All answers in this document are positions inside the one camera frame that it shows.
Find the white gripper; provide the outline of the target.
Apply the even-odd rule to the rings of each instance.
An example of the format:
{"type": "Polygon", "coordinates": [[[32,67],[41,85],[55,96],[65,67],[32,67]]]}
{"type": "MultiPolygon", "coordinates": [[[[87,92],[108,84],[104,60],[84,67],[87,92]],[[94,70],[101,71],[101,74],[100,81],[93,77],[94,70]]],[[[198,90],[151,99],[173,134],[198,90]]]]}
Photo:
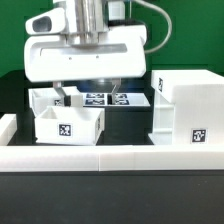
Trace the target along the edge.
{"type": "MultiPolygon", "coordinates": [[[[24,47],[25,74],[31,82],[112,78],[111,102],[115,104],[120,78],[142,77],[146,72],[146,40],[144,25],[112,27],[99,35],[96,45],[71,46],[64,35],[33,36],[24,47]]],[[[53,88],[70,106],[63,83],[54,82],[53,88]]]]}

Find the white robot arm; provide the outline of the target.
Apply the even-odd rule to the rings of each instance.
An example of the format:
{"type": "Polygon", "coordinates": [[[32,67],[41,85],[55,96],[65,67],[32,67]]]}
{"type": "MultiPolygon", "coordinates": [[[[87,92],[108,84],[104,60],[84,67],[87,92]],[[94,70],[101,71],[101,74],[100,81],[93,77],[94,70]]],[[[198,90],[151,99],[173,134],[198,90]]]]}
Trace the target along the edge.
{"type": "Polygon", "coordinates": [[[123,78],[146,72],[143,25],[111,26],[105,20],[106,0],[53,0],[54,8],[25,23],[26,77],[51,82],[61,97],[64,81],[110,79],[111,102],[123,78]]]}

